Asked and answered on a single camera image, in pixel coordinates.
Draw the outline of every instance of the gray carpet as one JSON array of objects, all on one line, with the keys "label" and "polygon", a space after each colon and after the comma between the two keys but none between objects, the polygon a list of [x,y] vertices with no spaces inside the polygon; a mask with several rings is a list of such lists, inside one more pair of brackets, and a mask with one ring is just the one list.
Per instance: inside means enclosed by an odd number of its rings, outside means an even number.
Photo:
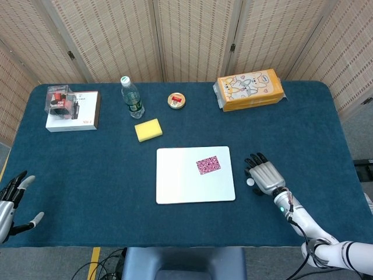
[{"label": "gray carpet", "polygon": [[[373,158],[373,103],[343,124],[353,159]],[[0,167],[9,152],[0,145]],[[373,183],[364,183],[364,191],[373,198]],[[100,260],[117,248],[101,248]],[[300,248],[246,248],[249,280],[286,279],[303,262]],[[12,280],[69,280],[75,271],[91,260],[92,248],[0,248],[0,279]],[[117,258],[108,260],[105,267],[114,272]],[[75,280],[87,279],[89,267],[82,269]],[[299,275],[320,271],[308,265]],[[359,279],[351,271],[310,275],[303,279]]]},{"label": "gray carpet", "polygon": [[[101,248],[100,261],[118,248]],[[300,248],[246,248],[248,280],[286,279],[303,262]],[[12,280],[69,280],[86,262],[90,262],[92,248],[46,247],[46,248],[3,248],[0,249],[0,279]],[[107,261],[107,271],[114,272],[117,258]],[[82,269],[74,280],[86,280],[89,266]],[[305,266],[299,275],[320,271]],[[359,279],[352,271],[335,271],[327,274],[307,276],[316,279]]]}]

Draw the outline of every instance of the yellow tape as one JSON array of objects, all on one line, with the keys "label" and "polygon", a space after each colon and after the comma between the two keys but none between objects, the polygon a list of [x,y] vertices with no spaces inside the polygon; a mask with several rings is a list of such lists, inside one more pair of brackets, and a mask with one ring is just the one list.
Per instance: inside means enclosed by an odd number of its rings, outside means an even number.
[{"label": "yellow tape", "polygon": [[9,154],[8,154],[8,156],[6,157],[6,160],[5,160],[4,166],[2,167],[1,174],[0,174],[0,181],[1,181],[1,179],[2,179],[2,176],[4,175],[5,167],[6,167],[6,164],[8,163],[8,157],[9,157]]},{"label": "yellow tape", "polygon": [[[91,263],[93,262],[98,262],[98,258],[100,256],[100,250],[101,250],[101,247],[95,247],[93,248],[92,250],[92,258],[91,258]],[[92,280],[92,279],[95,279],[96,278],[96,272],[97,272],[97,266],[98,264],[90,264],[89,265],[89,272],[88,272],[88,276],[87,276],[87,280]]]}]

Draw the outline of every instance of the woven panel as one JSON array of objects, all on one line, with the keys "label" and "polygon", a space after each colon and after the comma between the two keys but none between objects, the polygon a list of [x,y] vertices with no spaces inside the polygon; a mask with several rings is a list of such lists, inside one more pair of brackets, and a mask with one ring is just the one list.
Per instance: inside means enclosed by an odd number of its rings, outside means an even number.
[{"label": "woven panel", "polygon": [[373,1],[339,1],[310,44],[290,78],[326,83],[339,113],[373,87]]},{"label": "woven panel", "polygon": [[273,68],[284,78],[316,27],[326,0],[252,0],[233,73]]},{"label": "woven panel", "polygon": [[0,142],[11,146],[30,92],[37,85],[0,48]]},{"label": "woven panel", "polygon": [[158,6],[166,81],[215,81],[234,1],[158,0]]},{"label": "woven panel", "polygon": [[0,1],[0,17],[0,37],[41,82],[83,81],[29,0]]},{"label": "woven panel", "polygon": [[161,81],[147,0],[52,3],[96,82]]}]

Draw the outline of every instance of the patterned card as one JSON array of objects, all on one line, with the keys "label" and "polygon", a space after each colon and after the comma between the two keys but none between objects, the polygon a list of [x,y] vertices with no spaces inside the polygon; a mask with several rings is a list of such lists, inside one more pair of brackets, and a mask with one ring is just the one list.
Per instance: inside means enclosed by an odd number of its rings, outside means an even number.
[{"label": "patterned card", "polygon": [[201,175],[210,173],[221,168],[216,156],[212,156],[207,159],[197,161],[197,166],[199,173]]}]

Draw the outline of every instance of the clear plastic box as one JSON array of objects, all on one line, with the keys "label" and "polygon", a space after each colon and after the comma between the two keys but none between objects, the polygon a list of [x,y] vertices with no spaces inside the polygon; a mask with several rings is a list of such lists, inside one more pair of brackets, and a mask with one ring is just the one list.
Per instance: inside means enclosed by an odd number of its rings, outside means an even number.
[{"label": "clear plastic box", "polygon": [[75,101],[76,96],[68,85],[49,86],[44,110],[46,113],[63,118],[73,117]]}]

